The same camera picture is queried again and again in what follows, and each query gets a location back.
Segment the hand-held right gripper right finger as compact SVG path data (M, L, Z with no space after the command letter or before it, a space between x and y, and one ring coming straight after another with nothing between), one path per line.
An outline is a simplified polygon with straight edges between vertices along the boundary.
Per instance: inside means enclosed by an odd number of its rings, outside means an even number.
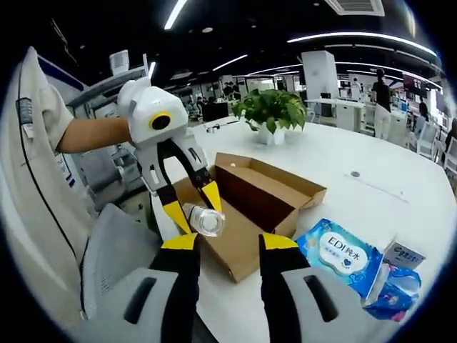
M338 277L312 267L288 237L258 236L271 342L377 342L377 321Z

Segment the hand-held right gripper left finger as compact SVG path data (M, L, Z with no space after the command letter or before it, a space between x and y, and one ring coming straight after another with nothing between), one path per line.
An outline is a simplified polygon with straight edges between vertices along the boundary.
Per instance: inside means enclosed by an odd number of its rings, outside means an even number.
M191 342L199 299L200 236L165 241L151 265L120 280L74 342Z

